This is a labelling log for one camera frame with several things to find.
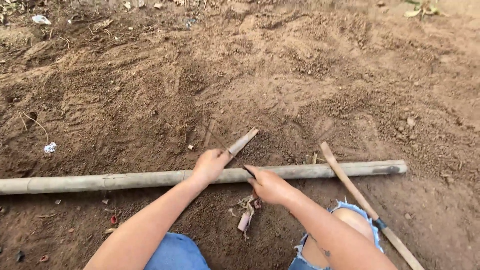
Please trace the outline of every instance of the plastic trash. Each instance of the plastic trash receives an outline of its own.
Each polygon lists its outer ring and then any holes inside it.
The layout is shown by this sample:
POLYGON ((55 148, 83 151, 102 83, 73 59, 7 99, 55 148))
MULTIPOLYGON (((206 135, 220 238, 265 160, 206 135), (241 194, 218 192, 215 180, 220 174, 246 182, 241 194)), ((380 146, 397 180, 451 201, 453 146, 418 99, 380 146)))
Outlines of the plastic trash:
POLYGON ((43 150, 45 153, 53 153, 55 152, 55 149, 57 148, 57 144, 54 142, 51 142, 49 145, 46 145, 43 150))
POLYGON ((32 20, 37 24, 41 25, 51 25, 52 23, 43 15, 35 15, 32 17, 32 20))

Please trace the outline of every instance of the brown soil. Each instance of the brown soil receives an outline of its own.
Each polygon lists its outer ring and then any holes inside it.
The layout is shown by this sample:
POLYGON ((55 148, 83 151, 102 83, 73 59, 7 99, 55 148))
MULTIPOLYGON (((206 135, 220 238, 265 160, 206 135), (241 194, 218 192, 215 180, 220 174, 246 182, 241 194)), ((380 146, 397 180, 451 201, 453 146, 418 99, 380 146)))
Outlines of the brown soil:
MULTIPOLYGON (((30 13, 52 26, 14 12, 0 29, 0 178, 191 169, 204 150, 201 122, 215 119, 228 144, 256 126, 241 154, 248 164, 310 162, 305 154, 321 153, 323 141, 341 161, 406 160, 406 175, 352 180, 425 269, 478 269, 480 5, 445 0, 450 17, 420 22, 402 17, 411 6, 385 3, 210 0, 205 10, 202 1, 158 10, 134 1, 126 12, 112 0, 31 1, 30 13), (20 112, 43 125, 54 153, 20 112)), ((324 207, 353 201, 335 179, 291 184, 324 207)), ((267 205, 244 241, 227 209, 250 190, 209 187, 172 231, 191 236, 214 270, 286 269, 303 228, 267 205)), ((106 238, 102 199, 124 221, 165 191, 0 196, 0 268, 81 269, 106 238)))

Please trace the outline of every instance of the bamboo pole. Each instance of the bamboo pole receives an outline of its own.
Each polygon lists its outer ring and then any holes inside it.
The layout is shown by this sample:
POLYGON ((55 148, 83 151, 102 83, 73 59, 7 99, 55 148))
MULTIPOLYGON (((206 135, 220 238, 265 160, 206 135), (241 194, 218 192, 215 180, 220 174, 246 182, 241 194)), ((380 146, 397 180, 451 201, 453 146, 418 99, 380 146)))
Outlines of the bamboo pole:
MULTIPOLYGON (((407 165, 403 160, 340 163, 340 167, 348 176, 394 174, 405 173, 407 171, 407 165)), ((273 171, 287 180, 330 178, 336 176, 328 164, 270 166, 262 167, 261 169, 273 171)), ((0 179, 0 195, 173 186, 187 179, 191 174, 192 170, 182 170, 172 172, 0 179)), ((241 183, 246 182, 250 177, 244 169, 224 169, 214 183, 241 183)))

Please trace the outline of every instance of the black tape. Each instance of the black tape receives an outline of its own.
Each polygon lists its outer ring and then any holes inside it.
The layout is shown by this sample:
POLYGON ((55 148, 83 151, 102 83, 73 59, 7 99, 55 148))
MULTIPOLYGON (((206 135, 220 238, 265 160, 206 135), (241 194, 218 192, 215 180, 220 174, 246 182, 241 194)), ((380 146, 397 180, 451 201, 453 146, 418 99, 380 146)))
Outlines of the black tape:
POLYGON ((377 224, 377 227, 380 230, 383 230, 387 227, 387 224, 385 224, 385 222, 381 218, 378 218, 377 220, 375 220, 375 223, 377 224))

